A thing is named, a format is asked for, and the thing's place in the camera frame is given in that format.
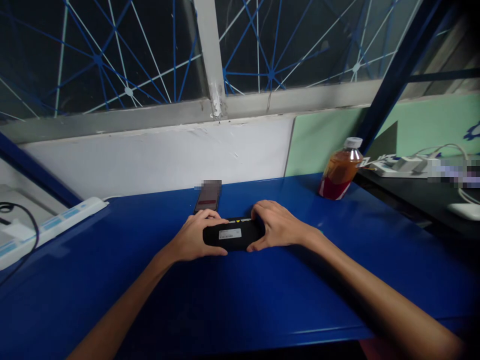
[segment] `white mouse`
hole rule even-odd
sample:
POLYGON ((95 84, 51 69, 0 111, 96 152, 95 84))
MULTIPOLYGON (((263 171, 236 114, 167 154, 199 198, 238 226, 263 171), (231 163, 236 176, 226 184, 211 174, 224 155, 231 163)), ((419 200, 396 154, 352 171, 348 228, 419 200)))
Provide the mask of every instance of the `white mouse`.
POLYGON ((472 203, 460 203, 450 204, 446 208, 464 219, 480 221, 480 205, 472 203))

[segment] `power strip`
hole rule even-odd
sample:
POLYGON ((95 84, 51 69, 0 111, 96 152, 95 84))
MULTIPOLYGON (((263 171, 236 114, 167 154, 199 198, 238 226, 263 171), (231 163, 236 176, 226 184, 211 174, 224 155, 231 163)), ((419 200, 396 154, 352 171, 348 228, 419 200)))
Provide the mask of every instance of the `power strip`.
POLYGON ((382 178, 427 179, 440 164, 438 158, 404 156, 396 162, 391 159, 372 162, 369 167, 382 178))
MULTIPOLYGON (((60 215, 43 222, 38 227, 40 236, 37 248, 89 216, 99 212, 107 205, 108 202, 104 202, 98 197, 91 197, 60 215)), ((12 221, 10 225, 1 226, 0 270, 9 267, 28 254, 32 250, 35 238, 35 231, 18 220, 12 221)))
POLYGON ((413 172, 413 171, 396 171, 391 166, 388 166, 385 161, 377 161, 368 165, 370 168, 375 169, 374 172, 382 178, 411 178, 411 179, 426 179, 428 173, 425 172, 413 172))

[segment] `bottle cap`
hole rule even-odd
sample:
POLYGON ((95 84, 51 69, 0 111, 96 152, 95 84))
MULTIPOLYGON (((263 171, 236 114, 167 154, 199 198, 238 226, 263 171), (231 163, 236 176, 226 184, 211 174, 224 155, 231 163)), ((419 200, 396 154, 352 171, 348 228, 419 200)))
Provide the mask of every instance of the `bottle cap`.
POLYGON ((347 137, 343 146, 349 149, 358 149, 362 145, 363 139, 360 137, 347 137))

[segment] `red bottle label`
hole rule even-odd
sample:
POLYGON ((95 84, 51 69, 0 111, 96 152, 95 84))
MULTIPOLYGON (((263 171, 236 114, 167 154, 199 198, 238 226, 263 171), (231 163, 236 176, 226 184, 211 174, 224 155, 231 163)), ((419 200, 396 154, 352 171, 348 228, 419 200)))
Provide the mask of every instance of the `red bottle label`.
POLYGON ((340 200, 345 196, 352 181, 340 184, 333 183, 328 177, 323 177, 318 188, 318 194, 330 200, 340 200))

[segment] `window frame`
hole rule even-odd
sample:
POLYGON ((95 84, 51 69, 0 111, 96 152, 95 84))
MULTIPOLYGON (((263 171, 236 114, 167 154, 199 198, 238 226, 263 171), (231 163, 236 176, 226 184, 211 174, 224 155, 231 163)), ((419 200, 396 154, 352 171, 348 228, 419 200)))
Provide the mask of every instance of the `window frame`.
POLYGON ((32 118, 31 121, 27 119, 3 125, 1 131, 15 143, 22 144, 218 120, 365 106, 371 104, 382 84, 383 80, 378 79, 226 96, 215 0, 183 1, 191 1, 195 7, 201 44, 201 56, 196 61, 203 59, 208 98, 56 118, 32 118))

